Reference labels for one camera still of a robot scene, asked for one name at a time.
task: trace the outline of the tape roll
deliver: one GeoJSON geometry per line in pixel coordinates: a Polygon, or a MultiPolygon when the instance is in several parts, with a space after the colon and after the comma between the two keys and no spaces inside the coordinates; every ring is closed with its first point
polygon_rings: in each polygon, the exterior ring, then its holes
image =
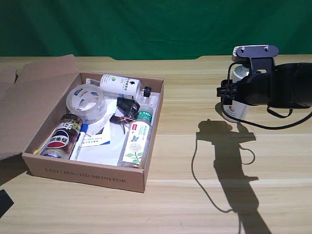
{"type": "Polygon", "coordinates": [[[97,122],[106,113],[103,91],[93,84],[74,88],[66,98],[66,106],[72,114],[88,124],[97,122]]]}

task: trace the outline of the paper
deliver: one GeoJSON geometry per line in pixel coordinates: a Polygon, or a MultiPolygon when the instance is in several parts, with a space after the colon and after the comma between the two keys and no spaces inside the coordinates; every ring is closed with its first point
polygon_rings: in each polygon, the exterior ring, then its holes
{"type": "Polygon", "coordinates": [[[106,125],[94,136],[92,137],[86,136],[82,143],[82,147],[109,144],[110,139],[111,139],[111,127],[110,122],[107,122],[106,125]]]}
{"type": "Polygon", "coordinates": [[[87,137],[93,137],[95,134],[101,131],[101,129],[103,129],[104,126],[107,123],[109,123],[110,118],[116,112],[117,98],[114,97],[104,97],[104,98],[107,106],[106,113],[103,116],[103,118],[100,119],[98,122],[89,125],[88,131],[86,133],[87,137]]]}
{"type": "Polygon", "coordinates": [[[77,161],[117,166],[126,135],[123,134],[123,128],[120,125],[109,124],[111,128],[110,144],[82,147],[77,161]]]}

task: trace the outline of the can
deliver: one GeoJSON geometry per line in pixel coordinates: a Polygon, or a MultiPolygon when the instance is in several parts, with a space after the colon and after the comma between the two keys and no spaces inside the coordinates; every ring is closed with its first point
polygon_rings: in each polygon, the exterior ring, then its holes
{"type": "MultiPolygon", "coordinates": [[[[249,74],[249,68],[248,67],[245,67],[243,65],[237,66],[232,73],[233,83],[240,81],[241,79],[243,79],[248,74],[249,74]]],[[[242,120],[245,119],[245,117],[249,111],[248,105],[241,103],[241,102],[238,102],[238,101],[234,101],[234,100],[233,100],[232,105],[224,105],[223,107],[224,107],[224,111],[228,115],[233,116],[233,117],[238,118],[238,119],[242,119],[242,120]]],[[[223,118],[229,122],[233,122],[233,123],[238,122],[232,118],[227,117],[223,112],[222,112],[222,115],[223,115],[223,118]]]]}
{"type": "Polygon", "coordinates": [[[69,159],[81,126],[80,117],[73,114],[63,115],[42,155],[69,159]]]}

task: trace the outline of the snack can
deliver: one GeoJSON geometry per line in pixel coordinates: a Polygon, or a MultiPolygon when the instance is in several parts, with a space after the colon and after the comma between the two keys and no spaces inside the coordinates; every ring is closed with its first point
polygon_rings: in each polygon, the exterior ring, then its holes
{"type": "Polygon", "coordinates": [[[63,115],[42,155],[69,159],[81,126],[82,120],[78,116],[63,115]]]}

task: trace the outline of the red logo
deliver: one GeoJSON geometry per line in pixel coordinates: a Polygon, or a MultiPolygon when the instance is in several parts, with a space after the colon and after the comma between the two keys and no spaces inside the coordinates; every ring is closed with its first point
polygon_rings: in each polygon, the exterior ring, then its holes
{"type": "Polygon", "coordinates": [[[233,107],[233,106],[229,106],[229,109],[230,109],[230,111],[232,111],[232,112],[234,112],[234,111],[235,111],[235,109],[234,109],[234,107],[233,107]]]}

